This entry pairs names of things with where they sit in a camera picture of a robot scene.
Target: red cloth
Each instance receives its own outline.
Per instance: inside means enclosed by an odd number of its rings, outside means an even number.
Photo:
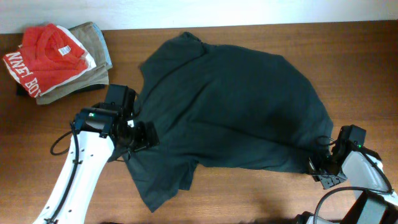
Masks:
[[[69,53],[62,55],[58,50],[67,46]],[[84,53],[62,30],[49,24],[28,28],[22,47],[3,60],[17,82],[31,97],[37,97],[85,70],[86,62],[80,59]]]

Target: table surface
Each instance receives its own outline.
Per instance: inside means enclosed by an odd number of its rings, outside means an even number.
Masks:
[[[284,24],[192,29],[104,31],[113,61],[111,83],[141,91],[138,69],[163,42],[190,31],[209,44],[233,44],[283,55],[313,84],[326,106],[337,138],[343,125],[368,131],[365,146],[383,158],[384,171],[398,187],[398,22]],[[20,34],[0,35],[0,55],[21,43]],[[0,222],[32,223],[43,209],[66,155],[49,148],[67,132],[82,107],[103,101],[106,90],[80,93],[37,106],[15,95],[16,85],[0,68]],[[69,145],[62,141],[59,149]],[[204,168],[192,188],[151,213],[142,202],[126,166],[103,169],[85,223],[239,223],[293,218],[313,212],[327,193],[309,175],[264,170]],[[327,200],[321,216],[339,219],[354,202],[352,192]]]

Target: cloth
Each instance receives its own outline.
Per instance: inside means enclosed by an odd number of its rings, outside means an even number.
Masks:
[[[48,24],[26,29],[17,52],[3,60],[31,97],[42,96],[95,67],[94,59],[69,31]]]
[[[137,121],[154,122],[160,144],[123,155],[154,212],[189,190],[197,164],[308,172],[326,154],[318,136],[333,123],[311,83],[280,55],[209,45],[185,32],[142,65]]]
[[[84,73],[76,80],[66,85],[58,86],[50,93],[36,98],[38,105],[46,105],[64,97],[76,90],[90,85],[108,85],[108,70],[112,68],[111,57],[105,43],[101,30],[93,22],[87,22],[70,29],[76,39],[78,39],[93,56],[96,68]]]

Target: folded gray garment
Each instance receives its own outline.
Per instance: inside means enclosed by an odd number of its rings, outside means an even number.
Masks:
[[[108,70],[112,68],[111,57],[105,43],[104,36],[96,24],[86,22],[73,27],[70,32],[85,46],[94,58],[97,67],[85,72],[79,78],[58,86],[52,91],[36,98],[38,105],[46,105],[64,97],[75,90],[95,84],[109,84]]]

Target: dark green cloth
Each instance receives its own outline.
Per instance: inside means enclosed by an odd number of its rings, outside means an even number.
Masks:
[[[185,32],[141,71],[137,120],[154,122],[160,145],[124,160],[152,212],[190,188],[197,164],[304,173],[316,137],[331,134],[311,83],[280,55]]]

